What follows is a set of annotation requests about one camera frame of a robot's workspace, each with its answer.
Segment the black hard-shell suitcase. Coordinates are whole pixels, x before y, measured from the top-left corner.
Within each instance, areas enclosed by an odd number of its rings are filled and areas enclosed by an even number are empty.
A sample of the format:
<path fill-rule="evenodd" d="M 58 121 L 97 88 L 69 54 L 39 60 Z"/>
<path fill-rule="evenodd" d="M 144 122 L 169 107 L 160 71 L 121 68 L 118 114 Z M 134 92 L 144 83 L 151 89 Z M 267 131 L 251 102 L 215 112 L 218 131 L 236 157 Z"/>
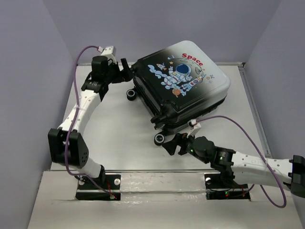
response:
<path fill-rule="evenodd" d="M 139 97 L 156 130 L 157 146 L 222 104 L 230 78 L 192 41 L 181 41 L 138 59 L 132 66 L 134 87 L 129 101 Z"/>

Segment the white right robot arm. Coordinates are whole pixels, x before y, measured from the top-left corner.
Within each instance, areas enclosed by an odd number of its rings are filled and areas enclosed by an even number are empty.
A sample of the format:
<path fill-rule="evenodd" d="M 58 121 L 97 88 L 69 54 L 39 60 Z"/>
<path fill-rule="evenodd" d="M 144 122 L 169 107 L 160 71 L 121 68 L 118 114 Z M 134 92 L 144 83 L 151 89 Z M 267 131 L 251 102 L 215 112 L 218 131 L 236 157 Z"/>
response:
<path fill-rule="evenodd" d="M 162 144 L 173 155 L 179 146 L 180 155 L 190 154 L 220 172 L 219 181 L 224 187 L 234 183 L 282 187 L 293 195 L 305 196 L 305 158 L 294 155 L 291 159 L 262 159 L 233 149 L 215 146 L 206 137 L 176 134 Z"/>

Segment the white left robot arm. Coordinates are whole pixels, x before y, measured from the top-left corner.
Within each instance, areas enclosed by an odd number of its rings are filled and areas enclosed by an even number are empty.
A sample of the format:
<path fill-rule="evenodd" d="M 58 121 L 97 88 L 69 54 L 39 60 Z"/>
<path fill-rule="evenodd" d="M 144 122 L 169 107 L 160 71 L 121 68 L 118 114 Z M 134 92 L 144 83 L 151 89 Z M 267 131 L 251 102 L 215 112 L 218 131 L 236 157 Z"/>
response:
<path fill-rule="evenodd" d="M 103 165 L 89 156 L 89 149 L 83 139 L 83 132 L 94 110 L 102 102 L 112 83 L 129 82 L 132 72 L 125 58 L 122 66 L 106 56 L 95 56 L 91 62 L 91 72 L 80 90 L 75 91 L 76 104 L 66 119 L 57 128 L 48 132 L 48 141 L 53 163 L 65 166 L 67 172 L 78 171 L 86 176 L 94 188 L 105 184 L 106 175 Z"/>

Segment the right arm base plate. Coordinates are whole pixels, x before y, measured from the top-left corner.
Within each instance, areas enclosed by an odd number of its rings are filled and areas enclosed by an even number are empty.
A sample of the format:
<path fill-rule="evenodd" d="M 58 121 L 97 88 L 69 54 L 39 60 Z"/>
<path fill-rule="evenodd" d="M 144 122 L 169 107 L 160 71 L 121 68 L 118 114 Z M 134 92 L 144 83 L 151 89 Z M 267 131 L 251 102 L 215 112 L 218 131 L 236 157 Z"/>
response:
<path fill-rule="evenodd" d="M 226 185 L 220 180 L 219 173 L 208 173 L 204 175 L 206 199 L 207 200 L 250 200 L 248 185 L 239 185 L 236 182 Z"/>

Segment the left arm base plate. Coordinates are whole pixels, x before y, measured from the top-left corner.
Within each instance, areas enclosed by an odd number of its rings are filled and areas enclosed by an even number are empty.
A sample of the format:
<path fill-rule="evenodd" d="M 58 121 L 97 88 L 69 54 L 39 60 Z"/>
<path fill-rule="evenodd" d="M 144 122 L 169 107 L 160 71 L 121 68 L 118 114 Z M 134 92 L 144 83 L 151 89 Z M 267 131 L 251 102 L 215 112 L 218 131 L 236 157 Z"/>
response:
<path fill-rule="evenodd" d="M 75 176 L 78 180 L 75 198 L 84 201 L 120 201 L 121 174 L 107 174 L 102 183 L 98 179 L 93 182 L 87 177 Z"/>

